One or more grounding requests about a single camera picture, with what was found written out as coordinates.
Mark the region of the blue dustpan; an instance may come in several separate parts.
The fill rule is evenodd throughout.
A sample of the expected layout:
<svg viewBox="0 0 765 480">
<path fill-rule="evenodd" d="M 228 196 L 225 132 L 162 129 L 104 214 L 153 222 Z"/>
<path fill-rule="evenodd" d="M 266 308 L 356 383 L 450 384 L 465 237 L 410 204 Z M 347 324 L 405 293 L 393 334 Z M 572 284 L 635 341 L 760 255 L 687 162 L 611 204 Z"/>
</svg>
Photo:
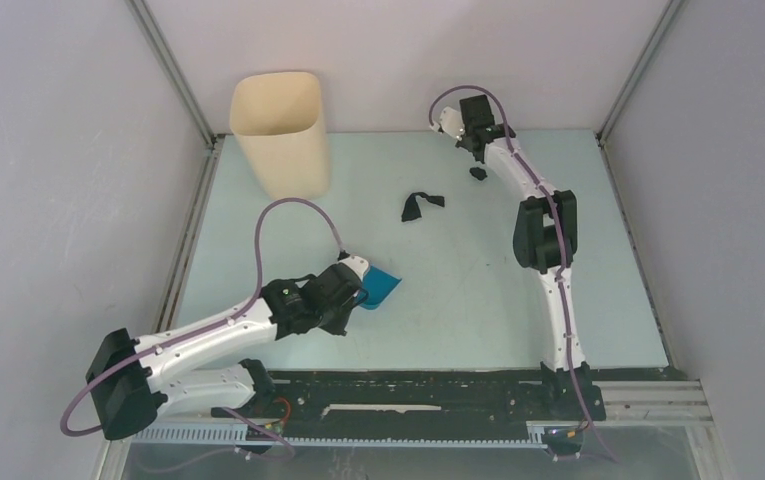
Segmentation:
<svg viewBox="0 0 765 480">
<path fill-rule="evenodd" d="M 362 280 L 362 287 L 357 297 L 358 306 L 366 310 L 377 309 L 401 281 L 401 278 L 371 266 Z"/>
</svg>

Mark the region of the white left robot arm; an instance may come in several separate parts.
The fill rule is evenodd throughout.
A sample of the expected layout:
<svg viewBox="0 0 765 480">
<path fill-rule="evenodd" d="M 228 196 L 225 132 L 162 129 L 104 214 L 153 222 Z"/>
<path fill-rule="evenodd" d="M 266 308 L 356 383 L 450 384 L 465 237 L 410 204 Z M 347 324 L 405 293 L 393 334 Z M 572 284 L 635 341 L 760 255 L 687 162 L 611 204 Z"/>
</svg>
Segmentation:
<svg viewBox="0 0 765 480">
<path fill-rule="evenodd" d="M 274 390 L 260 361 L 244 350 L 321 329 L 343 335 L 363 299 L 370 263 L 347 256 L 318 275 L 275 279 L 244 302 L 161 334 L 107 334 L 86 373 L 99 429 L 108 440 L 133 436 L 162 416 L 211 408 L 262 416 Z M 219 362 L 238 358 L 230 367 Z"/>
</svg>

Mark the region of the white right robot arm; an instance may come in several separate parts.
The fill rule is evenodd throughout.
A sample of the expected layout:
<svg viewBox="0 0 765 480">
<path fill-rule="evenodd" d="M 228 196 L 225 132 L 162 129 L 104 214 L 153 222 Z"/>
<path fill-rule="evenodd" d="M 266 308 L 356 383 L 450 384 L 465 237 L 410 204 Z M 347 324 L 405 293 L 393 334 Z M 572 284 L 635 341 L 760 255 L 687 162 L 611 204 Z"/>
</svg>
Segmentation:
<svg viewBox="0 0 765 480">
<path fill-rule="evenodd" d="M 551 417 L 589 427 L 606 417 L 600 388 L 590 377 L 572 301 L 572 261 L 578 247 L 577 199 L 559 190 L 528 160 L 511 129 L 495 120 L 487 95 L 460 100 L 439 116 L 439 130 L 491 170 L 518 202 L 512 250 L 542 289 L 546 316 L 539 402 Z"/>
</svg>

